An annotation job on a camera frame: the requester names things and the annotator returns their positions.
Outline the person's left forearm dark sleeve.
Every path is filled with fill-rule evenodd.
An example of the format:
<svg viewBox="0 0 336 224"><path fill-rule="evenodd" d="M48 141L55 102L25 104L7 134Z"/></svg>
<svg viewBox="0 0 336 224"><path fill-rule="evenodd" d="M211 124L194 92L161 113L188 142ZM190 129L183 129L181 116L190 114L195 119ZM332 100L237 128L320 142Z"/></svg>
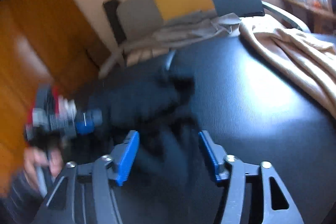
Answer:
<svg viewBox="0 0 336 224"><path fill-rule="evenodd" d="M42 202L41 194L30 186L20 170L12 177L8 193L1 196L1 223L31 223Z"/></svg>

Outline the person's left hand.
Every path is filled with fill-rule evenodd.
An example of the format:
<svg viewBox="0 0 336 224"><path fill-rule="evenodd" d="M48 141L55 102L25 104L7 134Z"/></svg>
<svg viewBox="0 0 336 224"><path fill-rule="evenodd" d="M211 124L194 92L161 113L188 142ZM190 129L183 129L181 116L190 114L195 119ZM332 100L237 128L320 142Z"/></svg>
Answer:
<svg viewBox="0 0 336 224"><path fill-rule="evenodd" d="M28 147L24 150L23 163L25 177L35 190L38 190L39 186L36 167L49 167L53 177L57 177L63 168L62 154L58 148L51 149L49 159L47 159L46 154L41 149Z"/></svg>

